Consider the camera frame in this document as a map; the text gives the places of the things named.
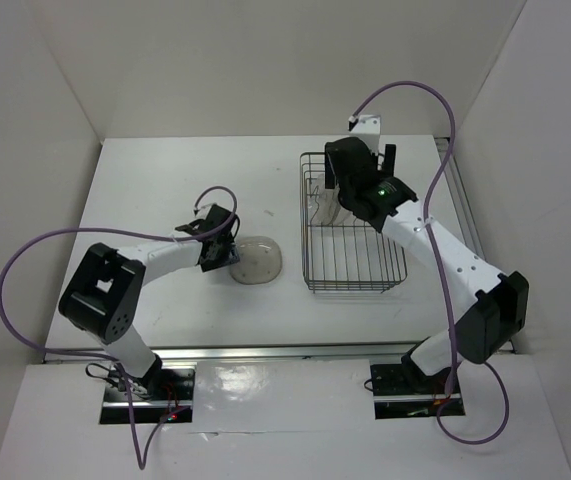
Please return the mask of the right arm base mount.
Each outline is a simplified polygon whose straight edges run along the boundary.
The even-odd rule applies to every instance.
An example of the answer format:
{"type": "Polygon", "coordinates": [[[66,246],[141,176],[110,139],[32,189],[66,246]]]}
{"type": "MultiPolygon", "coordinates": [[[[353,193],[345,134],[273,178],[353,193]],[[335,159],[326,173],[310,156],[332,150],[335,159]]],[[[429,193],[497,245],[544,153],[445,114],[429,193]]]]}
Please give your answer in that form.
{"type": "Polygon", "coordinates": [[[411,384],[400,364],[373,364],[363,387],[373,395],[376,420],[436,417],[440,408],[443,416],[464,416],[460,387],[456,385],[451,396],[445,395],[448,375],[446,369],[411,384]]]}

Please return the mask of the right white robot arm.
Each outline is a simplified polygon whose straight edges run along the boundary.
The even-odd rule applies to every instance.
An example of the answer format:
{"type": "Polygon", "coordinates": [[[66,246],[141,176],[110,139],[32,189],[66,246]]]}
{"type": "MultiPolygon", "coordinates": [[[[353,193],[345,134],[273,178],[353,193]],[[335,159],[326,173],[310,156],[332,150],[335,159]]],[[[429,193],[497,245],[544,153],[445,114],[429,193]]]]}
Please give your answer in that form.
{"type": "Polygon", "coordinates": [[[441,377],[451,392],[454,367],[484,363],[523,329],[528,281],[486,263],[426,213],[425,202],[379,165],[364,141],[328,142],[324,155],[339,204],[438,274],[448,326],[402,357],[401,379],[409,390],[422,392],[441,377]]]}

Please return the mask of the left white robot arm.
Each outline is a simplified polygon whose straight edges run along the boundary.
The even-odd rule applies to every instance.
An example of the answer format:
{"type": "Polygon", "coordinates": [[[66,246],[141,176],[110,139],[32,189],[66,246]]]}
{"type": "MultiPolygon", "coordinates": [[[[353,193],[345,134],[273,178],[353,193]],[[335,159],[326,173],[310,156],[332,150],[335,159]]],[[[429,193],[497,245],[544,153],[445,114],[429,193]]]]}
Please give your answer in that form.
{"type": "Polygon", "coordinates": [[[192,222],[175,228],[169,241],[121,249],[96,243],[86,251],[58,311],[122,365],[126,385],[137,397],[154,397],[168,379],[162,360],[134,327],[141,291],[178,270],[209,272],[237,263],[239,223],[237,214],[211,204],[192,222]]]}

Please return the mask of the clear plate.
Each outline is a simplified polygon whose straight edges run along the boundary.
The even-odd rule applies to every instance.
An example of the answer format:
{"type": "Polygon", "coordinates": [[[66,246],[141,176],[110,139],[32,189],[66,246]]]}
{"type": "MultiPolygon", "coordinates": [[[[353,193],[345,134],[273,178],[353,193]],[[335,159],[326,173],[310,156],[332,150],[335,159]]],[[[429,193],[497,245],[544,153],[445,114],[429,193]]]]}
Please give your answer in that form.
{"type": "Polygon", "coordinates": [[[326,191],[322,185],[311,187],[307,195],[308,222],[311,226],[322,226],[327,221],[326,191]]]}
{"type": "Polygon", "coordinates": [[[334,192],[339,188],[336,175],[330,166],[325,166],[323,172],[318,175],[317,184],[320,193],[325,191],[334,192]]]}

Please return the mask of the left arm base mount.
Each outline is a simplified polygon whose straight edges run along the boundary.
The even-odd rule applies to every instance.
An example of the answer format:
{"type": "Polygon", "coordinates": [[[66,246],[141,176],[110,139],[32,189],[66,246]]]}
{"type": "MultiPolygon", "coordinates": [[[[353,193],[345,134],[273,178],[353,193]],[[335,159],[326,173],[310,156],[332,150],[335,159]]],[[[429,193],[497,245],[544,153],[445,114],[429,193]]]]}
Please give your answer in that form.
{"type": "MultiPolygon", "coordinates": [[[[116,368],[92,362],[85,366],[85,375],[104,384],[99,424],[128,424],[129,403],[125,380],[116,368]]],[[[174,368],[170,377],[153,392],[129,380],[135,423],[155,424],[164,415],[168,416],[168,424],[191,423],[195,380],[196,369],[188,365],[174,368]]]]}

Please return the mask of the smoky plate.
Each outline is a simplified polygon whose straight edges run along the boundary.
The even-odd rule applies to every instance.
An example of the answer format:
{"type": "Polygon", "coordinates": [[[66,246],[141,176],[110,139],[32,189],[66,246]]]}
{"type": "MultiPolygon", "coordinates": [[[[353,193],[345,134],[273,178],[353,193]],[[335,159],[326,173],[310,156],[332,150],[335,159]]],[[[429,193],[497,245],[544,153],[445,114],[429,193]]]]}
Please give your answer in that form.
{"type": "Polygon", "coordinates": [[[281,248],[269,237],[244,237],[237,242],[237,253],[239,261],[230,267],[230,275],[239,284],[267,284],[282,271],[281,248]]]}
{"type": "Polygon", "coordinates": [[[317,210],[311,219],[314,226],[337,226],[349,216],[333,197],[318,197],[317,210]]]}

